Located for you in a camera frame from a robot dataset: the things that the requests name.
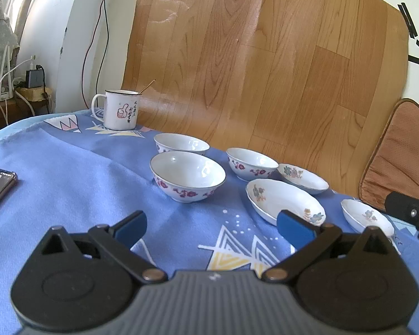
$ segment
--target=wood panel backdrop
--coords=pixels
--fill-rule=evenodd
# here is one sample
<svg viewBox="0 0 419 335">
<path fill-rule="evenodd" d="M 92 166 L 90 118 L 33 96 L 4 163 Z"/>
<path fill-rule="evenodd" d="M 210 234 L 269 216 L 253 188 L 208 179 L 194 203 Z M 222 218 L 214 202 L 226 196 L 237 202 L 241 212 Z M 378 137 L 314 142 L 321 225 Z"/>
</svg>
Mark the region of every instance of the wood panel backdrop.
<svg viewBox="0 0 419 335">
<path fill-rule="evenodd" d="M 383 0 L 137 0 L 122 88 L 139 123 L 358 183 L 406 81 Z"/>
</svg>

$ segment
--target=bowl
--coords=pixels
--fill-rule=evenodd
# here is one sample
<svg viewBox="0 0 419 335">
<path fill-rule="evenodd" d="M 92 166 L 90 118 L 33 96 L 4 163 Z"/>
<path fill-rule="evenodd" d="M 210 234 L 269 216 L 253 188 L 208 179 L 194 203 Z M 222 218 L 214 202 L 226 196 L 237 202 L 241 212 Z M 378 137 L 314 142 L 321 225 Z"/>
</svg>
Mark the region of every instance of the bowl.
<svg viewBox="0 0 419 335">
<path fill-rule="evenodd" d="M 250 181 L 245 190 L 256 212 L 274 226 L 278 214 L 284 209 L 315 226 L 326 220 L 326 213 L 318 200 L 296 186 L 272 179 L 256 179 Z"/>
<path fill-rule="evenodd" d="M 278 163 L 259 152 L 231 147 L 227 150 L 231 170 L 243 181 L 265 179 L 278 167 Z"/>
<path fill-rule="evenodd" d="M 226 177 L 217 162 L 186 151 L 158 154 L 152 158 L 150 166 L 160 189 L 180 203 L 210 197 Z"/>
<path fill-rule="evenodd" d="M 178 133 L 159 133 L 155 135 L 154 141 L 157 144 L 158 152 L 186 151 L 203 155 L 210 149 L 210 146 L 198 138 L 180 135 Z"/>
<path fill-rule="evenodd" d="M 279 164 L 278 171 L 282 179 L 311 195 L 320 194 L 329 188 L 329 184 L 313 172 L 295 165 Z"/>
<path fill-rule="evenodd" d="M 368 226 L 378 226 L 387 237 L 394 235 L 390 221 L 369 205 L 354 199 L 344 199 L 341 208 L 347 222 L 356 232 L 362 233 Z"/>
</svg>

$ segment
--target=red thumbs up print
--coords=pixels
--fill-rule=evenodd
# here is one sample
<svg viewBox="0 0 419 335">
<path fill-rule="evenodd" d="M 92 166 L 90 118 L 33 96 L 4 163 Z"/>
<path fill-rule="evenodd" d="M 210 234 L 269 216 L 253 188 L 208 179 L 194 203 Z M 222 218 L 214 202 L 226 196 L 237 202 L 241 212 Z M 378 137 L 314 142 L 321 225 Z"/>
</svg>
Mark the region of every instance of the red thumbs up print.
<svg viewBox="0 0 419 335">
<path fill-rule="evenodd" d="M 128 104 L 126 103 L 124 106 L 122 106 L 122 108 L 118 109 L 118 112 L 116 113 L 118 118 L 126 118 L 127 117 L 127 115 L 128 115 L 127 108 L 128 108 Z"/>
</svg>

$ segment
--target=brown cushion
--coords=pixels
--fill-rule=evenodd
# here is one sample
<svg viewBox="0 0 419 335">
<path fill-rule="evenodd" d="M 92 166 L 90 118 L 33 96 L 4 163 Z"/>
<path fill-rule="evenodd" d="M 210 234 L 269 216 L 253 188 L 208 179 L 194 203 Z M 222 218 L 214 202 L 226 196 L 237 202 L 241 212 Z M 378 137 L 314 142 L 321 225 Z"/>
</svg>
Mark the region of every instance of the brown cushion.
<svg viewBox="0 0 419 335">
<path fill-rule="evenodd" d="M 360 199 L 383 210 L 392 191 L 419 199 L 419 105 L 410 99 L 394 108 L 359 186 Z"/>
</svg>

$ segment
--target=power adapter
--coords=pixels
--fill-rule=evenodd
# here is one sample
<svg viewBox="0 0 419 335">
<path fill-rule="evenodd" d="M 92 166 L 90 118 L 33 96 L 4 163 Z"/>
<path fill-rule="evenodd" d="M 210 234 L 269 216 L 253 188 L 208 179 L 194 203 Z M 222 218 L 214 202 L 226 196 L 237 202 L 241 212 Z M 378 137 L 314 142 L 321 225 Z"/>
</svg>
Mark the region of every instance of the power adapter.
<svg viewBox="0 0 419 335">
<path fill-rule="evenodd" d="M 25 88 L 37 88 L 43 86 L 44 73 L 41 69 L 30 69 L 26 71 Z"/>
</svg>

